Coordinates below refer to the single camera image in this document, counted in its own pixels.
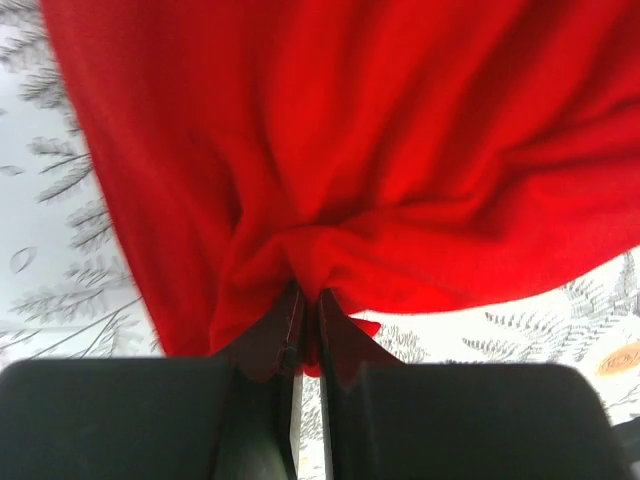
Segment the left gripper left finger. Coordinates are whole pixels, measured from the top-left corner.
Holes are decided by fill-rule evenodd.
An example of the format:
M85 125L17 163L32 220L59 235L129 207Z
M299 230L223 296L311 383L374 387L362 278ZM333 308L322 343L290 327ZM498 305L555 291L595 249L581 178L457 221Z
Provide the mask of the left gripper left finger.
M294 479L305 298L201 358L25 360L1 375L5 479Z

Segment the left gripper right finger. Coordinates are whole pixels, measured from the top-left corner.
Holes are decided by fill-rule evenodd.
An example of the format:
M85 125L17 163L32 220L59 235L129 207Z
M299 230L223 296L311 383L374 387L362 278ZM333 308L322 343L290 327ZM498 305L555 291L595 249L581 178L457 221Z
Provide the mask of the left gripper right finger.
M331 479L635 479L639 424L552 364L406 364L318 304Z

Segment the red t shirt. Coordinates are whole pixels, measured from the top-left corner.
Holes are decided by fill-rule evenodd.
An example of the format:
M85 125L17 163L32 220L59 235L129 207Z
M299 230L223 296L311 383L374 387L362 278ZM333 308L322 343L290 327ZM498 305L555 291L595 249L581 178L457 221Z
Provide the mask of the red t shirt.
M350 313L556 288L639 243L635 1L45 1L164 351L296 281Z

